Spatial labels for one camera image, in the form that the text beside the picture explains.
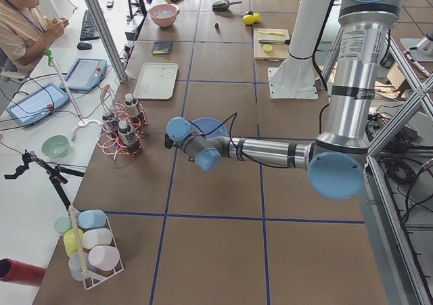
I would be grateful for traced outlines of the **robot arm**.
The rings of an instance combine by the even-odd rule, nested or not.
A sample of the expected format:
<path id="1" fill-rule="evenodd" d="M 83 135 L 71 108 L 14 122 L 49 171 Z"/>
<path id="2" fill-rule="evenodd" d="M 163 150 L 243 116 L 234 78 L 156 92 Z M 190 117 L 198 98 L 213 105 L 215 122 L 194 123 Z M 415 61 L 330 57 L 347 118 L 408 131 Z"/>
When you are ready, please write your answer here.
<path id="1" fill-rule="evenodd" d="M 312 57 L 334 0 L 302 0 L 287 59 L 271 70 L 271 97 L 303 98 L 314 91 Z M 311 187 L 332 200 L 346 200 L 364 185 L 369 147 L 365 125 L 384 54 L 386 31 L 398 20 L 403 0 L 342 0 L 340 48 L 325 130 L 313 143 L 280 143 L 231 135 L 209 138 L 182 117 L 166 127 L 166 148 L 176 147 L 202 170 L 221 158 L 252 160 L 276 168 L 303 168 Z"/>

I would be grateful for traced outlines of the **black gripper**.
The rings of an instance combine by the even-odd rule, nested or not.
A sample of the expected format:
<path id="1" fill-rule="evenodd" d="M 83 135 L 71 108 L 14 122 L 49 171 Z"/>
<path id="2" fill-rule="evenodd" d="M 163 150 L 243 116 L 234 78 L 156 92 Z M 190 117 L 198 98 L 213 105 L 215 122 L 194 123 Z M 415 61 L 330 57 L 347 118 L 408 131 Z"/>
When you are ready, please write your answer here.
<path id="1" fill-rule="evenodd" d="M 169 137 L 167 133 L 164 134 L 164 146 L 166 149 L 171 149 L 175 146 L 175 142 Z"/>

